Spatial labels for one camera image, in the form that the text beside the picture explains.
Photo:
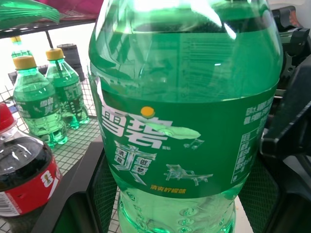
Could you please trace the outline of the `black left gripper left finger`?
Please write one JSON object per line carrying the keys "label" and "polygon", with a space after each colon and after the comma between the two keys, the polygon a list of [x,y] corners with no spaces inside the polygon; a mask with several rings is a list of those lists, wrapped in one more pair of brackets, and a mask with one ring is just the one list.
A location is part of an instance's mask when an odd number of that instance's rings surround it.
{"label": "black left gripper left finger", "polygon": [[64,175],[31,233],[108,233],[117,184],[102,140]]}

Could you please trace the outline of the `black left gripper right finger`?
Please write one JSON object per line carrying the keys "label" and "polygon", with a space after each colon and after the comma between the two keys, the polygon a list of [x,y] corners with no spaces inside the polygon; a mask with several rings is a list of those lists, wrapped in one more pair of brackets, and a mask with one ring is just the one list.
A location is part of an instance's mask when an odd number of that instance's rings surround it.
{"label": "black left gripper right finger", "polygon": [[258,153],[239,198],[253,233],[311,233],[311,139],[284,159]]}

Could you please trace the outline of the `large green Sprite bottle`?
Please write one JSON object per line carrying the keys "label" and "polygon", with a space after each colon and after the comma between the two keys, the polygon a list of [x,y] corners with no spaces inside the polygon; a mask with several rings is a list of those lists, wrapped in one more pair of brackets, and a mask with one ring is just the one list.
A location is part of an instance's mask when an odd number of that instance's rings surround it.
{"label": "large green Sprite bottle", "polygon": [[267,0],[104,0],[89,80],[122,233],[234,233],[283,64]]}

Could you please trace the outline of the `cola bottle red cap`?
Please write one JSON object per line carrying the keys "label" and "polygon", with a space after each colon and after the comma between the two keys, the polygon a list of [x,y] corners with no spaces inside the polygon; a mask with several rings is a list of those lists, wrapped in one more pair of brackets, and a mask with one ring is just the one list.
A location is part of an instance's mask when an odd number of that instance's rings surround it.
{"label": "cola bottle red cap", "polygon": [[61,180],[50,147],[21,131],[0,103],[0,218],[11,233],[31,233]]}

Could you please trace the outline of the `small Sprite bottle yellow cap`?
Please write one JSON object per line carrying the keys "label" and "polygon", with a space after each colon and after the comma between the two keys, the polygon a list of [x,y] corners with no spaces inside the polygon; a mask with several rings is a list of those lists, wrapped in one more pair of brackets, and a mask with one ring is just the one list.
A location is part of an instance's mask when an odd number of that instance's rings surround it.
{"label": "small Sprite bottle yellow cap", "polygon": [[10,39],[13,44],[13,51],[11,52],[12,58],[33,55],[30,50],[24,47],[20,36],[14,36],[14,37],[11,37]]}
{"label": "small Sprite bottle yellow cap", "polygon": [[46,56],[49,61],[46,78],[55,88],[62,119],[68,128],[76,130],[89,123],[79,75],[65,61],[61,48],[46,51]]}
{"label": "small Sprite bottle yellow cap", "polygon": [[30,134],[51,148],[67,143],[66,124],[54,86],[39,72],[33,56],[15,57],[13,62],[17,70],[13,97]]}

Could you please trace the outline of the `dark plastic block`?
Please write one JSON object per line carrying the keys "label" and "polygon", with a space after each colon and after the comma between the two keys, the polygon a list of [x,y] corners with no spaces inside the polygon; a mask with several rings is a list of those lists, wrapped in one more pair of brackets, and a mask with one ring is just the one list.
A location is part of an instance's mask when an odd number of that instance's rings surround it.
{"label": "dark plastic block", "polygon": [[311,144],[310,112],[311,55],[297,67],[270,128],[261,140],[260,153],[278,159],[304,154]]}

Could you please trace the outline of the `black ribbed cylinder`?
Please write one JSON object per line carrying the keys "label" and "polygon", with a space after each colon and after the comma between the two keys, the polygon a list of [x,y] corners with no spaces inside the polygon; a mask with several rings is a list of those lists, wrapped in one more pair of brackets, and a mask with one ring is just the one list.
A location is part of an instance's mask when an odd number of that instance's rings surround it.
{"label": "black ribbed cylinder", "polygon": [[80,81],[85,80],[85,75],[82,69],[81,60],[76,44],[61,44],[57,48],[62,49],[65,61],[76,71]]}

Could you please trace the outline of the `black machine part with screws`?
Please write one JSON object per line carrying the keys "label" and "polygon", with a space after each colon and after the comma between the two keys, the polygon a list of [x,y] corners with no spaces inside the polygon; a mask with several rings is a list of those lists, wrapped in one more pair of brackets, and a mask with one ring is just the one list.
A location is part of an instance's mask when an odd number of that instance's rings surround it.
{"label": "black machine part with screws", "polygon": [[311,55],[310,29],[298,21],[293,5],[272,10],[283,47],[283,65],[275,94],[281,99],[298,66]]}

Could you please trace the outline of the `magenta package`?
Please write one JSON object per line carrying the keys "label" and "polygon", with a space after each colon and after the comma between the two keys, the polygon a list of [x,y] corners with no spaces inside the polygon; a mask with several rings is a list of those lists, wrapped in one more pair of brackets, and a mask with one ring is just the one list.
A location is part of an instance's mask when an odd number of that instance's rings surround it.
{"label": "magenta package", "polygon": [[104,0],[36,0],[60,13],[61,20],[96,19]]}

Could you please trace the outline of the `green plastic package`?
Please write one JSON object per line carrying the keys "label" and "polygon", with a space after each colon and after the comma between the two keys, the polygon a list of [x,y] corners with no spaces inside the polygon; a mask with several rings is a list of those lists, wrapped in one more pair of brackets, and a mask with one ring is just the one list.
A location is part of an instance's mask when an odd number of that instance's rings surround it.
{"label": "green plastic package", "polygon": [[35,0],[0,0],[0,30],[49,19],[59,22],[60,13]]}

